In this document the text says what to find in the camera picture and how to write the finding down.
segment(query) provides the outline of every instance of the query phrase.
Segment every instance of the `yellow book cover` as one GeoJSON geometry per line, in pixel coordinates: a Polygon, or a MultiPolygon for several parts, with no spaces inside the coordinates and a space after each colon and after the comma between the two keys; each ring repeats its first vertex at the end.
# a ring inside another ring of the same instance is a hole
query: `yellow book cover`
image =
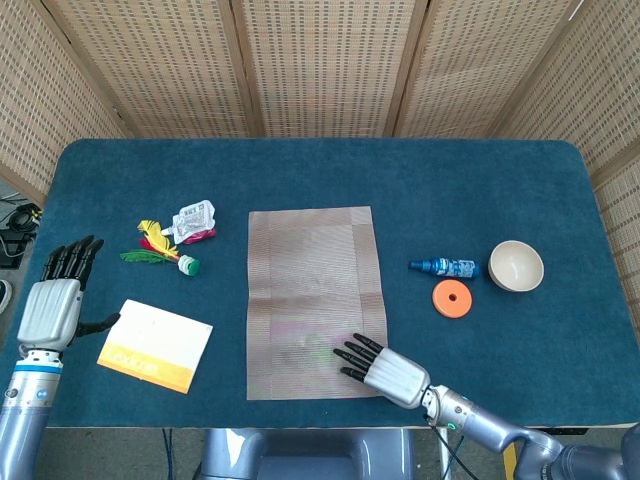
{"type": "Polygon", "coordinates": [[[213,327],[127,300],[98,365],[187,393],[213,327]]]}

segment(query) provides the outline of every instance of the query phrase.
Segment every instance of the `floor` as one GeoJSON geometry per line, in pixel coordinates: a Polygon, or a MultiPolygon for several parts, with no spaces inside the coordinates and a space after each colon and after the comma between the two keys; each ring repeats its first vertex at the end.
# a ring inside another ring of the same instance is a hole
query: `floor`
{"type": "MultiPolygon", "coordinates": [[[[0,183],[0,198],[13,191],[0,183]]],[[[14,207],[0,202],[0,218],[14,207]]],[[[14,299],[0,314],[0,344],[4,344],[7,329],[24,283],[24,275],[31,258],[28,247],[19,270],[0,270],[0,278],[11,282],[14,299]]],[[[176,429],[174,432],[174,478],[191,480],[202,452],[204,433],[197,429],[176,429]]],[[[592,429],[581,437],[561,437],[563,443],[587,443],[619,448],[624,431],[620,429],[592,429]]],[[[437,439],[427,429],[413,432],[417,480],[440,477],[437,439]]],[[[456,444],[459,437],[450,436],[456,444]]],[[[481,479],[504,478],[502,457],[494,455],[471,442],[463,442],[459,456],[481,479]]],[[[453,478],[468,478],[453,466],[453,478]]],[[[167,460],[162,431],[150,428],[47,429],[37,464],[37,479],[42,480],[162,480],[167,478],[167,460]]]]}

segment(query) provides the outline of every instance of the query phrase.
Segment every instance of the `bowl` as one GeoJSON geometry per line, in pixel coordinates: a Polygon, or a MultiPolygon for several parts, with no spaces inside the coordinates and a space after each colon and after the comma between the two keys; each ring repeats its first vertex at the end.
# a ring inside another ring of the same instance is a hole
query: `bowl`
{"type": "Polygon", "coordinates": [[[544,264],[538,252],[526,243],[507,240],[498,244],[489,258],[489,275],[510,292],[533,290],[544,277],[544,264]]]}

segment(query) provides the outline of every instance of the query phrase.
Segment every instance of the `cardboard mat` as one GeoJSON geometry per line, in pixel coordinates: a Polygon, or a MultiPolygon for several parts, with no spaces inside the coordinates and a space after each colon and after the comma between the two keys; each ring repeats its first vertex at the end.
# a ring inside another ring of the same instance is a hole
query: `cardboard mat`
{"type": "Polygon", "coordinates": [[[369,207],[249,214],[247,399],[375,396],[338,373],[354,332],[387,344],[369,207]]]}

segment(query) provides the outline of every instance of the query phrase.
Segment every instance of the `yellow feather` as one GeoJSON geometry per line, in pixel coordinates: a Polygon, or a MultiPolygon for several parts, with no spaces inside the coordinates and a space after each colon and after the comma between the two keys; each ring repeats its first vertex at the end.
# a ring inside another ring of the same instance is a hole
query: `yellow feather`
{"type": "Polygon", "coordinates": [[[138,224],[138,230],[144,232],[144,236],[153,248],[158,252],[168,255],[170,257],[178,256],[178,249],[171,246],[171,241],[162,235],[162,228],[160,224],[153,220],[142,220],[138,224]]]}

